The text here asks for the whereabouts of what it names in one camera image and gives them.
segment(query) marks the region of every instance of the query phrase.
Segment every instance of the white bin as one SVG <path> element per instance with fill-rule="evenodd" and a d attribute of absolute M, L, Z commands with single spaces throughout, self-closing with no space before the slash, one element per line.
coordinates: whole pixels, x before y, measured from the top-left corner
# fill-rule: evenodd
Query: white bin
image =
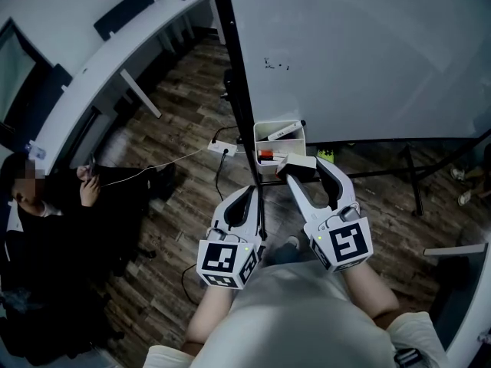
<path fill-rule="evenodd" d="M 255 163 L 258 172 L 262 175 L 274 175 L 277 165 L 261 165 L 258 161 L 258 150 L 271 150 L 274 153 L 293 153 L 299 156 L 304 156 L 305 152 L 305 134 L 304 127 L 292 132 L 294 138 L 282 140 L 267 140 L 260 142 L 261 139 L 271 135 L 272 133 L 285 128 L 298 120 L 285 121 L 265 121 L 254 124 L 254 142 L 255 142 Z"/>

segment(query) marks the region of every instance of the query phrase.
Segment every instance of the person's shoe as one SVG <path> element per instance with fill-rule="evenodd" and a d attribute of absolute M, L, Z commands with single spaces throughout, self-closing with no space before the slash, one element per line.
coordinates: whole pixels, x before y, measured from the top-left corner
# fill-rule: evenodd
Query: person's shoe
<path fill-rule="evenodd" d="M 457 181 L 464 181 L 466 179 L 466 172 L 461 169 L 452 168 L 450 170 L 450 175 Z"/>
<path fill-rule="evenodd" d="M 166 201 L 174 190 L 174 176 L 176 175 L 176 165 L 170 163 L 160 170 L 152 180 L 150 180 L 150 197 L 159 198 Z"/>
<path fill-rule="evenodd" d="M 470 191 L 465 191 L 461 196 L 459 196 L 457 202 L 459 203 L 459 205 L 465 205 L 470 200 L 470 196 Z"/>
<path fill-rule="evenodd" d="M 286 239 L 286 242 L 285 244 L 291 244 L 293 245 L 295 248 L 297 248 L 297 250 L 300 251 L 300 240 L 298 240 L 298 238 L 296 236 L 289 236 L 287 239 Z"/>

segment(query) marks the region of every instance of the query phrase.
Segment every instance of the chair backrest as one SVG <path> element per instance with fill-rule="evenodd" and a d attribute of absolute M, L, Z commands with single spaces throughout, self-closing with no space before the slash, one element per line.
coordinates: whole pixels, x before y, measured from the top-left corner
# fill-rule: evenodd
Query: chair backrest
<path fill-rule="evenodd" d="M 102 39 L 107 41 L 111 32 L 116 34 L 126 23 L 152 4 L 153 0 L 123 0 L 96 21 L 94 27 Z"/>
<path fill-rule="evenodd" d="M 71 75 L 60 64 L 56 64 L 51 69 L 26 106 L 26 110 L 23 110 L 29 118 L 23 118 L 22 123 L 17 127 L 10 146 L 11 150 L 24 151 L 24 146 L 29 140 L 36 139 L 49 113 L 64 92 L 62 86 L 68 87 L 71 79 Z"/>

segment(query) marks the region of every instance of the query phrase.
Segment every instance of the person's hand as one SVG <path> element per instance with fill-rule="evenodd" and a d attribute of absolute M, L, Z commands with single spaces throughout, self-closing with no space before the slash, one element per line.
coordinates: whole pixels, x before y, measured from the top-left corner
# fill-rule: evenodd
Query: person's hand
<path fill-rule="evenodd" d="M 80 186 L 80 199 L 82 206 L 92 207 L 99 197 L 101 185 L 99 176 L 95 176 L 90 181 L 84 181 Z"/>
<path fill-rule="evenodd" d="M 89 180 L 89 165 L 79 166 L 77 168 L 77 177 L 79 180 L 82 180 L 82 181 Z"/>

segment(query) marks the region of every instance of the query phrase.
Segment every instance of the black cable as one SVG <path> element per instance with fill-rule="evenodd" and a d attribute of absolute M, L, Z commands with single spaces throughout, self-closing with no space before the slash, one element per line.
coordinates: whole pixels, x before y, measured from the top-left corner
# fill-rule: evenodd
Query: black cable
<path fill-rule="evenodd" d="M 186 297 L 189 300 L 189 302 L 191 302 L 194 305 L 198 305 L 198 303 L 196 303 L 195 301 L 193 301 L 193 299 L 188 295 L 187 290 L 186 290 L 186 287 L 184 286 L 184 275 L 186 274 L 186 272 L 188 270 L 191 270 L 191 268 L 193 268 L 194 266 L 196 266 L 196 263 L 193 264 L 192 266 L 189 266 L 186 270 L 184 270 L 182 272 L 182 274 L 181 274 L 181 285 L 183 286 L 184 293 L 186 294 Z"/>
<path fill-rule="evenodd" d="M 224 149 L 223 150 L 222 160 L 220 161 L 220 166 L 218 167 L 218 170 L 216 171 L 216 176 L 215 176 L 215 187 L 216 187 L 216 191 L 220 195 L 220 198 L 221 198 L 222 202 L 223 202 L 223 196 L 222 196 L 222 193 L 220 192 L 220 190 L 218 189 L 218 178 L 220 176 L 220 172 L 222 171 L 223 161 L 225 161 L 225 157 L 226 157 L 226 154 L 228 152 L 229 152 L 229 149 Z"/>
<path fill-rule="evenodd" d="M 216 132 L 215 132 L 215 136 L 213 137 L 212 139 L 212 143 L 215 143 L 216 140 L 218 139 L 218 135 L 221 131 L 223 130 L 231 130 L 232 128 L 237 128 L 237 126 L 223 126 L 222 128 L 218 129 Z"/>

